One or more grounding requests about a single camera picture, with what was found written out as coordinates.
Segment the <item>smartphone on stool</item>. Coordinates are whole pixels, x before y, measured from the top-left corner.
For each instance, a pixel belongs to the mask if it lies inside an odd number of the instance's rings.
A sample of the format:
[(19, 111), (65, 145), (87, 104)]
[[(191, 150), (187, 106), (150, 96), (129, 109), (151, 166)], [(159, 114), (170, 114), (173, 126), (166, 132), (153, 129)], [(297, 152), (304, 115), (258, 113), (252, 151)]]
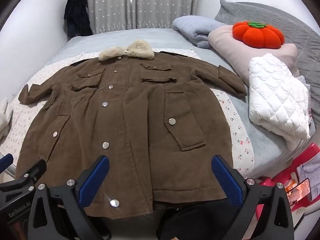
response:
[(310, 181), (308, 178), (306, 178), (304, 181), (286, 193), (290, 206), (296, 204), (298, 201), (310, 194), (310, 192)]

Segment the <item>red plastic stool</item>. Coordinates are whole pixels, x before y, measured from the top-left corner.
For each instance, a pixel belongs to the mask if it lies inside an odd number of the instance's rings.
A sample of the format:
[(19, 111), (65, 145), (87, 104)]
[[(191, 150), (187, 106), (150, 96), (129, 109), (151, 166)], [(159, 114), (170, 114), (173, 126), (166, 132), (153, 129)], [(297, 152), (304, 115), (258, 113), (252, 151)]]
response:
[(274, 186), (283, 184), (286, 193), (306, 178), (310, 181), (310, 194), (290, 206), (295, 228), (305, 215), (319, 210), (319, 147), (314, 143), (311, 144), (293, 160), (289, 167), (273, 178), (260, 177), (260, 185)]

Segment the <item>light grey bed blanket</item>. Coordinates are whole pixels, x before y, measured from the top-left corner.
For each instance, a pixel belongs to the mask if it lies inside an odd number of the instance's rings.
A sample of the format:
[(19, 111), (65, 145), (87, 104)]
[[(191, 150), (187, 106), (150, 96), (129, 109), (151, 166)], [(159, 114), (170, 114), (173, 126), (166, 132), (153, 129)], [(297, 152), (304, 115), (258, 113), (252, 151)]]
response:
[[(75, 37), (52, 57), (46, 66), (81, 53), (100, 53), (110, 47), (129, 45), (138, 39), (148, 41), (155, 52), (176, 53), (231, 69), (230, 65), (213, 49), (196, 48), (172, 29), (122, 30), (88, 37)], [(255, 178), (264, 176), (275, 166), (289, 160), (293, 152), (287, 148), (285, 140), (249, 120), (248, 101), (241, 101), (231, 95), (229, 97), (240, 115), (253, 147), (254, 167), (248, 176)]]

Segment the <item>cherry print white sheet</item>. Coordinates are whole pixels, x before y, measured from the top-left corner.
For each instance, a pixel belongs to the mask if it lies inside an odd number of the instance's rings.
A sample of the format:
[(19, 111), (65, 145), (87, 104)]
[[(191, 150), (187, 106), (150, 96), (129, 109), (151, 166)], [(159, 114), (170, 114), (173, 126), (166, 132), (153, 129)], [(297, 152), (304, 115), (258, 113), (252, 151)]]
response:
[[(98, 52), (87, 54), (81, 53), (75, 57), (70, 57), (44, 66), (28, 80), (27, 84), (29, 86), (33, 84), (40, 85), (63, 67), (70, 66), (73, 63), (79, 63), (81, 60), (96, 58), (98, 55)], [(254, 167), (254, 152), (249, 135), (247, 134), (240, 115), (229, 95), (219, 88), (212, 88), (211, 91), (219, 100), (220, 106), (230, 127), (233, 166), (242, 175), (247, 176), (252, 172)], [(44, 98), (31, 106), (25, 106), (20, 104), (18, 98), (15, 97), (11, 102), (13, 109), (11, 128), (9, 129), (8, 135), (1, 140), (1, 156), (7, 155), (8, 153), (12, 154), (14, 159), (10, 172), (12, 176), (15, 175), (18, 156), (28, 128), (46, 101), (47, 99)]]

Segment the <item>white quilted folded blanket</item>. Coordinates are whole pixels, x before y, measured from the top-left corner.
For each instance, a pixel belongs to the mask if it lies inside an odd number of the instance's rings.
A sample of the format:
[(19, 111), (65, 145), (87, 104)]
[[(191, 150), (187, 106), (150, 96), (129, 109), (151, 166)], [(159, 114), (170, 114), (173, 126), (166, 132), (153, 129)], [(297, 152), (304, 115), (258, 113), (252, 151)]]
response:
[(249, 119), (286, 141), (310, 139), (309, 91), (288, 66), (268, 53), (248, 65)]

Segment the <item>dark hanging garment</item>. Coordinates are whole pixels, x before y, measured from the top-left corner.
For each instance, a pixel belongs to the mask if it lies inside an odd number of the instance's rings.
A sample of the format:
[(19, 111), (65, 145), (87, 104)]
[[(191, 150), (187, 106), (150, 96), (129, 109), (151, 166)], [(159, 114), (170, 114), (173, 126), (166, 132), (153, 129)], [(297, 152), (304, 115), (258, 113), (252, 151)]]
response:
[(87, 0), (67, 0), (63, 19), (67, 24), (69, 38), (93, 35), (87, 8)]

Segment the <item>grey dotted curtain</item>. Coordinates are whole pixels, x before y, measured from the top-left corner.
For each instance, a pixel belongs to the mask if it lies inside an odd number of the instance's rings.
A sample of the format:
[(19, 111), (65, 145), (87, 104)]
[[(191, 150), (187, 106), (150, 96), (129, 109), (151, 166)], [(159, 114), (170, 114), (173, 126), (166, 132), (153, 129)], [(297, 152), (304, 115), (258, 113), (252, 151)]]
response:
[(170, 28), (181, 16), (194, 15), (198, 0), (87, 0), (94, 34), (109, 31)]

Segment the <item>orange pumpkin plush cushion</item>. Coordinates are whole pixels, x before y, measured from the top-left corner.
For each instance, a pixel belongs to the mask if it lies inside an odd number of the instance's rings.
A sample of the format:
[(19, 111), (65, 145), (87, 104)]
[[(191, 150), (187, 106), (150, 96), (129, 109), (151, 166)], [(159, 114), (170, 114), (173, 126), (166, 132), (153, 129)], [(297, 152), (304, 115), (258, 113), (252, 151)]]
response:
[(252, 48), (279, 49), (285, 43), (284, 34), (272, 25), (245, 21), (232, 26), (233, 38)]

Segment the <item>pink pillow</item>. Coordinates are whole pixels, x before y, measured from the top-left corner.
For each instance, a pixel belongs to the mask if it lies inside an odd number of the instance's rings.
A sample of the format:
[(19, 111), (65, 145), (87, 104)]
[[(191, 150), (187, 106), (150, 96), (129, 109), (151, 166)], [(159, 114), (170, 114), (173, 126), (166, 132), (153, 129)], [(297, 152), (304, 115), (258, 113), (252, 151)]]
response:
[(279, 49), (258, 49), (245, 45), (232, 36), (232, 26), (224, 25), (210, 32), (208, 42), (234, 69), (246, 85), (248, 83), (248, 64), (251, 58), (271, 53), (285, 63), (294, 77), (299, 76), (295, 66), (298, 59), (298, 49), (292, 43), (287, 43)]

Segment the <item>grey quilted pillow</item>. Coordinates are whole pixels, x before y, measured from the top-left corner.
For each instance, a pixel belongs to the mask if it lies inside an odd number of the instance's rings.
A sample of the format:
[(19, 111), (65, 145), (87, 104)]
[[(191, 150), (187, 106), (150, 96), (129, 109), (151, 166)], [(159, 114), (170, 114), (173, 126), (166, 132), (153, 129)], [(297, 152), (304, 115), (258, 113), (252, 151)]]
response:
[(280, 29), (287, 43), (298, 49), (297, 68), (311, 85), (311, 108), (315, 126), (319, 126), (319, 35), (304, 22), (279, 9), (259, 3), (220, 0), (215, 16), (219, 22), (232, 25), (240, 21), (270, 24)]

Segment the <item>blue-grey folded blanket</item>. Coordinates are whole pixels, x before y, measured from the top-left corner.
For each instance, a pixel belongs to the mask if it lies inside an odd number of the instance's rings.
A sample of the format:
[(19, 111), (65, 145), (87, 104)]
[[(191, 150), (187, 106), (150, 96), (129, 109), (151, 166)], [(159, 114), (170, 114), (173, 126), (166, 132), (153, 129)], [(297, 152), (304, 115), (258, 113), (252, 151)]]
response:
[(210, 49), (208, 35), (211, 31), (224, 25), (212, 18), (189, 15), (176, 18), (172, 23), (172, 28), (198, 48)]

